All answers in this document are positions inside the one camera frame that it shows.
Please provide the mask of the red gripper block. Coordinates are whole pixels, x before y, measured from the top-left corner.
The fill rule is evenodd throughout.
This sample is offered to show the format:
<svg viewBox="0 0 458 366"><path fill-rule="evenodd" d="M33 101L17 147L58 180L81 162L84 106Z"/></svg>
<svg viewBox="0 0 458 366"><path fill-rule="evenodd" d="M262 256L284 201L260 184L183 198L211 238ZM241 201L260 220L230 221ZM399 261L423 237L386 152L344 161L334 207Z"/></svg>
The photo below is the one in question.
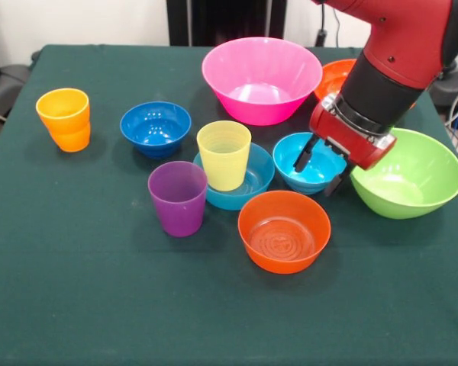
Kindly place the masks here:
<svg viewBox="0 0 458 366"><path fill-rule="evenodd" d="M356 120L365 122L366 118L355 113L339 94L327 95L312 112L309 127L314 135L295 160L295 171L300 173L304 170L319 138L334 147L349 162L324 189L326 197L330 197L349 178L356 165L363 170L371 169L397 141L391 133L376 135L358 127L354 123Z"/></svg>

